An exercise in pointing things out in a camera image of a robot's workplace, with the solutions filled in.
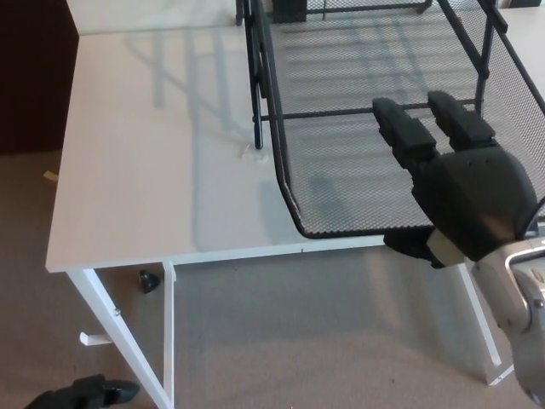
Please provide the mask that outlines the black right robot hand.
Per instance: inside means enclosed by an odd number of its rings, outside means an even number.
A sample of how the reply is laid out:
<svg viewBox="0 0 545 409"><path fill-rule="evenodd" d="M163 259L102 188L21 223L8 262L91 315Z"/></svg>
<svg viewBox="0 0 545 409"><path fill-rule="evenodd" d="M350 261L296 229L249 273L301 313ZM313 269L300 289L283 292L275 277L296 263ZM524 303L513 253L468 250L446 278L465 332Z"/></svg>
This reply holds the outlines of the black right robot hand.
<svg viewBox="0 0 545 409"><path fill-rule="evenodd" d="M433 224L386 233L385 245L443 268L447 263L430 242L434 233L442 233L473 262L536 237L542 201L523 165L496 142L495 131L475 111L444 91L427 97L436 124L449 139L449 153L439 153L422 122L393 100L372 102L379 132L410 173L412 196Z"/></svg>

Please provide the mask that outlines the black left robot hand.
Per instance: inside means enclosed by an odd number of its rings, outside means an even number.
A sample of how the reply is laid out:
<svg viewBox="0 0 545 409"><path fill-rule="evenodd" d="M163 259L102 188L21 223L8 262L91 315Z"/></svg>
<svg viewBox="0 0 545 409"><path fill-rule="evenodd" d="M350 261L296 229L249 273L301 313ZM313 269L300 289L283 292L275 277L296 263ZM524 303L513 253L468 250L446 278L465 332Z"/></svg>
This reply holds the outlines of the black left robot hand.
<svg viewBox="0 0 545 409"><path fill-rule="evenodd" d="M108 408L131 402L140 392L137 383L107 380L94 375L75 380L70 386L40 394L26 409L87 409Z"/></svg>

